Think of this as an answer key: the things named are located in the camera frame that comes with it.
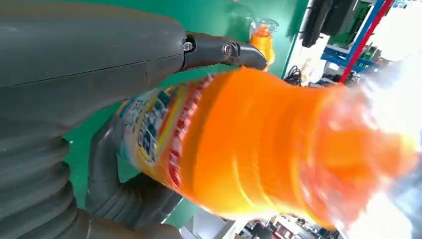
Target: workbench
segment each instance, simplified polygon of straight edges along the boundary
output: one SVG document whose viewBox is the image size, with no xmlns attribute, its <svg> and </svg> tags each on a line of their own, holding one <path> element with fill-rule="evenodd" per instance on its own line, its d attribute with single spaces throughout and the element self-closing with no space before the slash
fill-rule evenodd
<svg viewBox="0 0 422 239">
<path fill-rule="evenodd" d="M 287 66 L 302 22 L 308 0 L 89 0 L 135 8 L 141 11 L 165 15 L 178 20 L 186 31 L 221 35 L 247 42 L 250 20 L 256 17 L 269 17 L 276 20 L 279 31 L 274 34 L 275 62 L 270 73 L 281 77 Z M 209 72 L 220 72 L 229 67 L 216 65 L 173 75 L 161 85 L 171 85 L 188 79 L 195 79 Z M 92 115 L 84 124 L 66 135 L 71 143 L 71 150 L 66 162 L 71 165 L 71 181 L 78 206 L 85 207 L 85 193 L 88 177 L 88 157 L 93 134 L 115 113 L 116 103 Z M 125 162 L 119 162 L 119 175 L 122 181 L 134 176 L 138 171 Z M 184 225 L 195 213 L 196 207 L 183 200 L 167 220 L 176 227 Z"/>
</svg>

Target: screw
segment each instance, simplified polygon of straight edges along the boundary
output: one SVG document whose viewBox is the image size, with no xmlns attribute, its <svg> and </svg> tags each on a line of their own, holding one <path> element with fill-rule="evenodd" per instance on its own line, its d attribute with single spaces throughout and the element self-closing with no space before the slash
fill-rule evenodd
<svg viewBox="0 0 422 239">
<path fill-rule="evenodd" d="M 222 51 L 223 51 L 223 54 L 224 55 L 226 55 L 226 56 L 230 55 L 231 54 L 231 46 L 230 46 L 230 44 L 228 44 L 228 43 L 224 44 L 223 45 L 223 48 L 222 48 Z"/>
<path fill-rule="evenodd" d="M 194 48 L 194 45 L 191 42 L 187 41 L 187 42 L 183 43 L 183 50 L 184 51 L 190 51 L 193 48 Z"/>
</svg>

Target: gray robotic arm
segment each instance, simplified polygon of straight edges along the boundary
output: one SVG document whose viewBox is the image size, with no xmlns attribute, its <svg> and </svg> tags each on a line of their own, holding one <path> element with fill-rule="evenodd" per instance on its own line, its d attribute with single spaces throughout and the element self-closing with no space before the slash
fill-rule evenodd
<svg viewBox="0 0 422 239">
<path fill-rule="evenodd" d="M 1 3 L 0 239 L 180 238 L 168 226 L 138 232 L 148 218 L 161 222 L 171 210 L 162 204 L 147 214 L 145 200 L 180 197 L 154 181 L 157 190 L 147 197 L 119 182 L 115 119 L 93 138 L 90 215 L 77 208 L 63 162 L 69 144 L 61 137 L 93 112 L 174 73 L 216 63 L 266 65 L 250 45 L 186 33 L 163 16 L 94 4 Z"/>
</svg>

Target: orange bottle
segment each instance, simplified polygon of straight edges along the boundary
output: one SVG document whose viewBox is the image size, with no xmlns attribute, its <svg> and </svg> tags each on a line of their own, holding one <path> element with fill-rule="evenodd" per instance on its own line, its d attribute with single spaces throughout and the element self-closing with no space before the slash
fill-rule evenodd
<svg viewBox="0 0 422 239">
<path fill-rule="evenodd" d="M 268 71 L 270 65 L 275 61 L 273 34 L 278 31 L 278 28 L 278 22 L 270 18 L 257 18 L 251 22 L 251 45 L 267 59 L 267 67 L 264 71 Z"/>
<path fill-rule="evenodd" d="M 353 220 L 416 163 L 413 139 L 370 126 L 366 104 L 346 87 L 240 68 L 130 100 L 120 154 L 221 216 L 295 213 L 327 227 L 332 204 Z"/>
</svg>

